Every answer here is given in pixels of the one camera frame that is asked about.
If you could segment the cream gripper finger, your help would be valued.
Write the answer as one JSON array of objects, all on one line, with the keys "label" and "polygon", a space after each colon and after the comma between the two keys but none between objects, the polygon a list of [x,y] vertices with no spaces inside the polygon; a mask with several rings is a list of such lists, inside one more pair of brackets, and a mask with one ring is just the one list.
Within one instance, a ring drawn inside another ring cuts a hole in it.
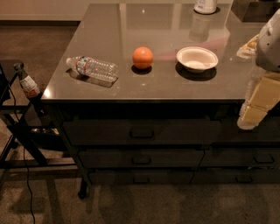
[{"label": "cream gripper finger", "polygon": [[237,126],[252,130],[280,102],[280,73],[266,73],[249,84],[249,92],[241,106]]}]

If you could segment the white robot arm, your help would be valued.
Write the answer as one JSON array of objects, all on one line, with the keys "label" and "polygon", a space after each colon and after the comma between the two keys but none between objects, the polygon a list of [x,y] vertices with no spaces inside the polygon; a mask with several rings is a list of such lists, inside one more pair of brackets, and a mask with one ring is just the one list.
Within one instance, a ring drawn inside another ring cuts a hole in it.
[{"label": "white robot arm", "polygon": [[251,80],[241,106],[237,126],[252,130],[280,102],[280,9],[236,55],[243,59],[255,59],[255,64],[264,70],[258,74],[251,71]]}]

